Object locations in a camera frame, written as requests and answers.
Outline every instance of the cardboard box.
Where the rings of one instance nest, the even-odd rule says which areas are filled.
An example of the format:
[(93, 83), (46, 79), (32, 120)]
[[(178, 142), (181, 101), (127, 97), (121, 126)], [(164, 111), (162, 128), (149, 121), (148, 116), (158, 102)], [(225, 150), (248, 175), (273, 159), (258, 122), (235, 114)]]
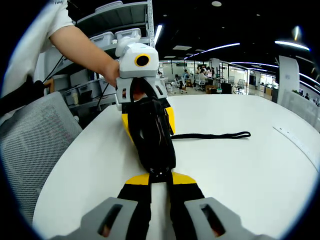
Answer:
[(213, 85), (206, 85), (205, 86), (205, 93), (206, 94), (211, 94), (211, 89), (217, 89), (217, 87), (213, 86)]

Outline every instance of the desk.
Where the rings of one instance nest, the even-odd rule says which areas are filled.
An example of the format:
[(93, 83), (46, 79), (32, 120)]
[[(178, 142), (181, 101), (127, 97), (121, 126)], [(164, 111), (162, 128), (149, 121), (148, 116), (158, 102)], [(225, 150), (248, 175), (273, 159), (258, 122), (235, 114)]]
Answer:
[[(303, 210), (318, 173), (273, 125), (291, 131), (315, 156), (320, 156), (320, 134), (293, 112), (259, 96), (205, 94), (168, 100), (177, 134), (251, 132), (248, 139), (174, 140), (175, 171), (196, 179), (204, 196), (240, 215), (248, 230), (280, 238)], [(223, 110), (217, 114), (210, 106)], [(143, 173), (121, 113), (108, 106), (53, 168), (35, 206), (33, 226), (45, 239), (69, 234), (84, 214), (116, 197), (126, 180)], [(154, 184), (147, 239), (172, 239), (167, 200), (165, 185)]]

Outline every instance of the person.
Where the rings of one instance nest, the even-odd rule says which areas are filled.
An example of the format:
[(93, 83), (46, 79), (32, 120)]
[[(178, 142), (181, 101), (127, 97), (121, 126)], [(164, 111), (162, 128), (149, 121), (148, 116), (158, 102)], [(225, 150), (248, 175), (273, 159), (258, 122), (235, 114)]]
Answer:
[(210, 74), (210, 73), (211, 73), (210, 67), (207, 66), (207, 67), (206, 67), (206, 74)]
[(202, 80), (205, 81), (206, 78), (207, 78), (206, 75), (205, 75), (205, 72), (206, 72), (205, 69), (202, 68), (201, 71), (200, 71), (200, 80), (201, 80), (201, 81), (202, 81)]
[(205, 65), (202, 65), (201, 70), (202, 70), (202, 69), (204, 70), (204, 73), (203, 73), (203, 74), (204, 74), (205, 76), (207, 76), (207, 69), (206, 69), (206, 66), (205, 66)]
[(188, 74), (187, 69), (184, 70), (184, 73), (182, 74), (182, 78), (185, 78), (185, 79), (189, 78), (189, 74)]
[[(68, 16), (67, 6), (67, 0), (51, 0), (21, 37), (3, 78), (0, 109), (10, 104), (3, 98), (16, 90), (23, 92), (24, 89), (32, 89), (29, 94), (33, 92), (35, 94), (27, 101), (22, 101), (20, 107), (28, 104), (30, 99), (34, 100), (35, 97), (43, 96), (40, 92), (43, 92), (45, 86), (39, 82), (34, 84), (33, 77), (40, 53), (45, 52), (51, 45), (54, 45), (72, 62), (101, 74), (110, 85), (116, 86), (116, 79), (119, 77), (119, 62), (98, 48), (79, 28), (73, 25)], [(142, 96), (143, 93), (138, 90), (134, 98), (139, 99)]]
[(199, 66), (196, 67), (196, 71), (195, 71), (195, 74), (200, 74), (201, 73), (201, 69)]

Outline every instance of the yellow fabric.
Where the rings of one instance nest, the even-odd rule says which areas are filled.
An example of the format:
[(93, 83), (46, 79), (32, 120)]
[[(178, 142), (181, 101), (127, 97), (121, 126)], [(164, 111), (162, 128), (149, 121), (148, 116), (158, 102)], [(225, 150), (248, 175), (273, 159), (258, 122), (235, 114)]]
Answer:
[(173, 133), (175, 134), (176, 133), (176, 126), (175, 126), (174, 109), (172, 108), (172, 106), (170, 106), (170, 107), (167, 107), (165, 110), (169, 115), (169, 124), (170, 124), (170, 126), (172, 128)]
[(173, 184), (196, 184), (196, 180), (193, 178), (183, 175), (181, 173), (173, 172), (172, 173)]
[(148, 185), (149, 184), (149, 173), (145, 173), (139, 176), (134, 176), (130, 178), (125, 184), (132, 185)]
[(128, 113), (123, 113), (121, 117), (122, 117), (124, 129), (125, 129), (126, 133), (129, 135), (131, 141), (134, 143), (134, 141), (131, 138), (130, 132), (129, 132)]

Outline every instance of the person's hand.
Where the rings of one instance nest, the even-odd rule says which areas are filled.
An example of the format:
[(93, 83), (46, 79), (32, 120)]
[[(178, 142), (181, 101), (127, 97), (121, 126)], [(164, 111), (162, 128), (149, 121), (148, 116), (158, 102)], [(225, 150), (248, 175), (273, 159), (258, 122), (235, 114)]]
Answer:
[(105, 66), (104, 73), (102, 74), (107, 83), (111, 86), (116, 87), (117, 78), (119, 77), (119, 62), (116, 60), (111, 60)]
[[(105, 71), (103, 73), (104, 79), (111, 86), (116, 87), (117, 78), (119, 77), (119, 62), (116, 60), (110, 61), (105, 67)], [(144, 92), (141, 90), (140, 85), (136, 84), (133, 90), (133, 98), (134, 100), (139, 100), (144, 96)]]

